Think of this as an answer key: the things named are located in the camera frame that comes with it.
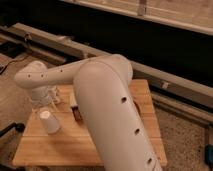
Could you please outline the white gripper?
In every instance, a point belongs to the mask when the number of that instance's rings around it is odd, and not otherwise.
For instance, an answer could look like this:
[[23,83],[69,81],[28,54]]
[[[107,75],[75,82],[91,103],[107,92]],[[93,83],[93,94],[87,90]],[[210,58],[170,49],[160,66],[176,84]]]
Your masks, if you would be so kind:
[[52,98],[47,87],[31,89],[29,91],[29,97],[31,102],[37,106],[46,106],[52,102]]

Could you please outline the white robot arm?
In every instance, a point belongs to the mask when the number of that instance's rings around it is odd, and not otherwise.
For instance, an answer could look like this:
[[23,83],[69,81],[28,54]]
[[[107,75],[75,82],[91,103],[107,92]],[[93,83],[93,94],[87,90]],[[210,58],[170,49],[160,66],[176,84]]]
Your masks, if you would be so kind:
[[71,84],[106,171],[162,171],[129,91],[132,76],[130,61],[113,54],[50,69],[35,61],[14,80],[32,97],[45,86]]

